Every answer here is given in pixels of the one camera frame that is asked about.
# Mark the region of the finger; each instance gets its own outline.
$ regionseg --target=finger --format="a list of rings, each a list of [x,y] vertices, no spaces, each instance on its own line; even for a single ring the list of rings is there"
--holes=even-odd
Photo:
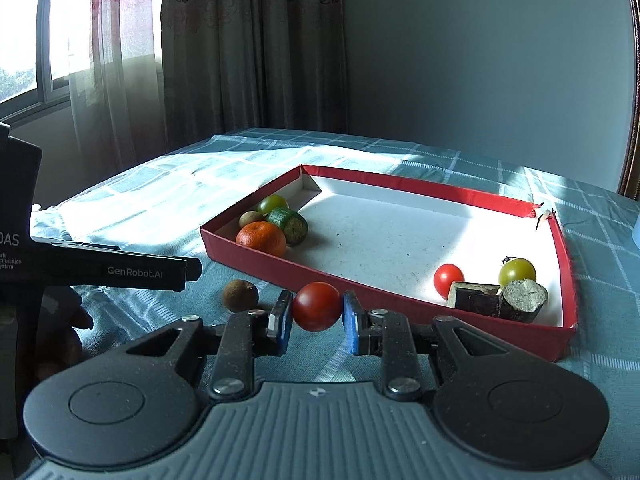
[[[75,326],[76,328],[89,330],[94,327],[94,318],[91,317],[89,313],[84,308],[82,308],[82,306],[80,306],[71,317],[70,323],[71,326]]]
[[[56,358],[66,366],[77,365],[82,358],[82,342],[78,334],[69,327],[60,337],[60,354]]]
[[[39,383],[45,379],[50,378],[52,375],[57,374],[64,370],[65,366],[60,363],[40,363],[36,367],[36,379]]]

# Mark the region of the sugarcane piece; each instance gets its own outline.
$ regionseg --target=sugarcane piece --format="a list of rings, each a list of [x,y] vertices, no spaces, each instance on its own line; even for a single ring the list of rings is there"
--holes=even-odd
[[[447,306],[483,316],[498,317],[500,315],[500,297],[497,295],[499,290],[500,285],[453,282],[449,289]]]
[[[501,319],[531,323],[548,299],[546,288],[533,280],[509,282],[499,295]]]

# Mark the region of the cherry tomato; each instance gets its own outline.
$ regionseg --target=cherry tomato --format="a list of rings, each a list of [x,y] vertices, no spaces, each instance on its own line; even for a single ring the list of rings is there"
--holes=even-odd
[[[296,294],[292,314],[299,327],[308,332],[326,330],[342,315],[340,292],[328,283],[309,283]]]
[[[505,286],[515,280],[524,280],[529,278],[536,281],[536,269],[529,260],[524,258],[514,258],[506,262],[498,273],[498,283]]]
[[[454,264],[439,266],[433,275],[433,286],[445,300],[449,297],[449,289],[453,282],[464,282],[465,275]]]
[[[280,195],[269,195],[267,198],[262,199],[258,206],[258,211],[267,216],[271,211],[277,207],[289,208],[287,201]]]

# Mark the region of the tablecloth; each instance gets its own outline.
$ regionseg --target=tablecloth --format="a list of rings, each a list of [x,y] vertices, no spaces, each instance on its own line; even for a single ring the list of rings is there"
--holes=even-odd
[[[579,295],[577,334],[559,365],[592,381],[609,402],[610,425],[595,462],[616,480],[640,479],[640,250],[631,238],[640,204],[589,184],[469,153],[250,128],[161,156],[35,212],[34,236],[196,256],[203,263],[201,278],[183,292],[76,287],[95,320],[94,329],[78,331],[86,356],[186,314],[197,314],[206,324],[225,322],[229,313],[222,307],[222,288],[235,278],[256,283],[261,301],[273,303],[280,289],[210,261],[198,228],[302,163],[420,178],[555,208]],[[377,358],[347,352],[340,323],[315,334],[294,327],[285,356],[256,361],[257,377],[267,380],[353,381],[377,374]]]

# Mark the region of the blue gripper pad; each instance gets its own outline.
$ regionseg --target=blue gripper pad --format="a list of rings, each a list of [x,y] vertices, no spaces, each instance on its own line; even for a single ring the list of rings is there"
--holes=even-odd
[[[347,348],[353,355],[360,355],[359,335],[362,326],[362,316],[366,316],[358,299],[352,292],[342,295],[342,326],[346,336]]]
[[[291,303],[289,303],[282,314],[280,316],[280,326],[276,327],[278,329],[278,335],[276,337],[277,345],[278,345],[278,353],[279,355],[284,355],[287,353],[287,346],[289,345],[289,335],[291,334],[291,323],[293,322],[293,316],[291,315]]]

